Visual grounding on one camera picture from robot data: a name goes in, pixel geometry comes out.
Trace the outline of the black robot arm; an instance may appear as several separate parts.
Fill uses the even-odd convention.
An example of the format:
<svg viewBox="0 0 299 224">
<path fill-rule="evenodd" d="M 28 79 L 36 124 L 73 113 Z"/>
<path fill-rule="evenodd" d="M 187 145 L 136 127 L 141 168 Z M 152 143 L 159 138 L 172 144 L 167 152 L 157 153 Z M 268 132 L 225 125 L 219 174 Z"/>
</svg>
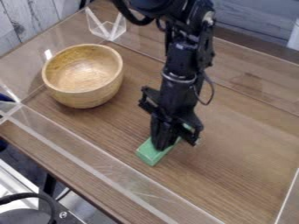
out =
<svg viewBox="0 0 299 224">
<path fill-rule="evenodd" d="M 119 12 L 135 25 L 151 23 L 164 32 L 165 63 L 161 86 L 141 88 L 139 106 L 151 115 L 153 148 L 164 151 L 179 138 L 196 144 L 203 131 L 195 107 L 211 79 L 215 8 L 211 0 L 112 0 Z"/>
</svg>

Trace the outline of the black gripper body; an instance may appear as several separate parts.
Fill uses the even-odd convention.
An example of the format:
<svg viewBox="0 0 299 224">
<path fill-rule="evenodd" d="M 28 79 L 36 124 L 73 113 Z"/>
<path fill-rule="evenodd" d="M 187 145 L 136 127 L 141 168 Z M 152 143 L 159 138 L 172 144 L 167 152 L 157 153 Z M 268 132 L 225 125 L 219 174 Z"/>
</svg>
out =
<svg viewBox="0 0 299 224">
<path fill-rule="evenodd" d="M 141 87 L 143 97 L 139 107 L 149 114 L 157 116 L 168 123 L 179 123 L 180 137 L 189 145 L 195 145 L 203 131 L 203 123 L 195 114 L 197 96 L 201 90 L 203 77 L 179 80 L 163 75 L 160 89 Z"/>
</svg>

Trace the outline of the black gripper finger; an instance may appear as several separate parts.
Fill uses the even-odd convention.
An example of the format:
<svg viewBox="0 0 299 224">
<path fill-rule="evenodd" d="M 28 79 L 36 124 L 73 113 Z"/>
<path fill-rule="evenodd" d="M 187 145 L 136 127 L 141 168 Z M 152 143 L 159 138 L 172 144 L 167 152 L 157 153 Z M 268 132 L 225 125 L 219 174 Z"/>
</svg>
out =
<svg viewBox="0 0 299 224">
<path fill-rule="evenodd" d="M 165 124 L 165 147 L 171 147 L 181 133 L 183 126 L 179 123 Z"/>
<path fill-rule="evenodd" d="M 151 115 L 151 138 L 153 147 L 164 151 L 172 143 L 172 126 L 157 114 Z"/>
</svg>

